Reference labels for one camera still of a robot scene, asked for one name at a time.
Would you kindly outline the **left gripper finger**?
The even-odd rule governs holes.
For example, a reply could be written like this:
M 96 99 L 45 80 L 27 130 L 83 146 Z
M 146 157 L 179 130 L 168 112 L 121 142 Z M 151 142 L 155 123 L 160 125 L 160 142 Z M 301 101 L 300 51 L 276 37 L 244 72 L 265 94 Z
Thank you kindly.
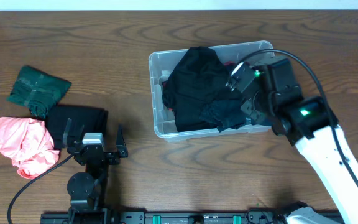
M 68 134 L 69 134 L 70 128 L 71 128 L 71 123 L 72 123 L 72 119 L 68 118 L 64 132 L 63 132 L 63 137 L 62 137 L 62 143 L 63 143 L 64 147 L 67 147 L 67 145 L 68 145 L 67 141 L 68 141 Z
M 125 143 L 125 140 L 124 140 L 121 125 L 119 125 L 118 129 L 117 129 L 116 148 L 117 148 L 118 151 L 126 151 L 126 143 Z

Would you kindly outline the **black cloth with tape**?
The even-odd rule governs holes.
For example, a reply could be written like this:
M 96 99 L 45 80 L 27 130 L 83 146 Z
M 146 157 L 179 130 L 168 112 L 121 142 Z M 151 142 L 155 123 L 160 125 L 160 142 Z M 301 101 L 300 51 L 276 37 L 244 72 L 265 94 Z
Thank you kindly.
M 106 132 L 108 111 L 103 108 L 58 105 L 54 106 L 46 117 L 46 127 L 49 131 L 55 149 L 63 149 L 62 137 L 67 123 L 71 118 L 71 128 L 68 134 L 68 145 L 81 139 L 84 133 L 103 133 Z

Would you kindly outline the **dark navy cloth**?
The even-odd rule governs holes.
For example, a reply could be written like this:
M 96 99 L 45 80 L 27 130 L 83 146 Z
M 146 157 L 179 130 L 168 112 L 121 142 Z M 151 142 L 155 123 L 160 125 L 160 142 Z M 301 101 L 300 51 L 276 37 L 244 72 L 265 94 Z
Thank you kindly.
M 241 100 L 214 100 L 201 108 L 199 119 L 209 123 L 219 132 L 239 129 L 257 123 L 241 110 Z

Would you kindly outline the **pink cloth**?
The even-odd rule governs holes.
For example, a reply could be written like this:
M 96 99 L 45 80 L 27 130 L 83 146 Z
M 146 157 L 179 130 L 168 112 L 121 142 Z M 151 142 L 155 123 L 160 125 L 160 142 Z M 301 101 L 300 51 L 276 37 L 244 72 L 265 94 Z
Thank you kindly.
M 15 117 L 0 118 L 0 153 L 30 180 L 54 166 L 60 154 L 44 121 Z

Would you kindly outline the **dark green cloth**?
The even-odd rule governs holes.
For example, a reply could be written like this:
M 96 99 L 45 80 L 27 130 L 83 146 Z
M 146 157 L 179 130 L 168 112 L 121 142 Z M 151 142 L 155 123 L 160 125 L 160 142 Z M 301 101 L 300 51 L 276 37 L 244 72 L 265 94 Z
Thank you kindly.
M 71 87 L 68 80 L 49 75 L 29 65 L 24 65 L 7 98 L 11 103 L 25 106 L 37 119 L 45 119 L 48 112 Z

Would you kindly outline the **red navy plaid cloth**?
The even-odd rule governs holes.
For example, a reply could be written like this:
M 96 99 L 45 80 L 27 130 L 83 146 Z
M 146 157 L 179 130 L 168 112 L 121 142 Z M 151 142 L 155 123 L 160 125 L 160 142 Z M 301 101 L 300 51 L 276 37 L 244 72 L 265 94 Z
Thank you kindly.
M 225 87 L 234 63 L 215 61 L 181 61 L 163 84 L 162 100 L 174 113 L 200 110 L 205 104 L 229 98 Z

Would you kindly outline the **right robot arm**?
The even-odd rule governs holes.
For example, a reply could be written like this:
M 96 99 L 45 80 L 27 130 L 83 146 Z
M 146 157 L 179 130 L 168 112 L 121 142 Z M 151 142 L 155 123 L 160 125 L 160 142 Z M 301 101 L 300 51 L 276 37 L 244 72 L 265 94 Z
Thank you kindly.
M 309 162 L 344 223 L 358 223 L 358 162 L 324 95 L 303 96 L 286 57 L 242 61 L 232 71 L 243 94 L 242 111 L 257 124 L 270 122 Z

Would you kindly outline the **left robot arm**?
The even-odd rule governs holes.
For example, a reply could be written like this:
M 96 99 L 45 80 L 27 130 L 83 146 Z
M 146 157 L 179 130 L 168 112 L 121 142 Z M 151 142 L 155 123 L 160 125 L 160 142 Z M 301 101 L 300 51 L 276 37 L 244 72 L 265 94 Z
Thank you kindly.
M 80 128 L 80 138 L 69 144 L 71 124 L 72 119 L 69 118 L 63 132 L 63 143 L 74 160 L 85 166 L 85 171 L 74 174 L 67 183 L 70 208 L 63 223 L 114 223 L 118 218 L 104 205 L 104 196 L 109 166 L 120 164 L 120 159 L 129 155 L 122 126 L 119 125 L 117 129 L 115 150 L 107 152 L 103 134 L 84 133 L 83 128 Z

